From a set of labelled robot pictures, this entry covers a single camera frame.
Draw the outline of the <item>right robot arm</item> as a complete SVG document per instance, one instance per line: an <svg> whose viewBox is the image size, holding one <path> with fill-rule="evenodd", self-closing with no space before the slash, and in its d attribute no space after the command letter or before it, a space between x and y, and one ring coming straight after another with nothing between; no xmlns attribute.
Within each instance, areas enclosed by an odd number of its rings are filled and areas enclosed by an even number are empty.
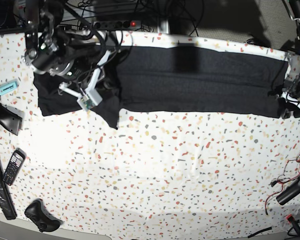
<svg viewBox="0 0 300 240"><path fill-rule="evenodd" d="M98 105L104 67L121 50L117 34L97 30L66 0L28 0L25 18L25 64L38 75L63 78L58 88L78 102Z"/></svg>

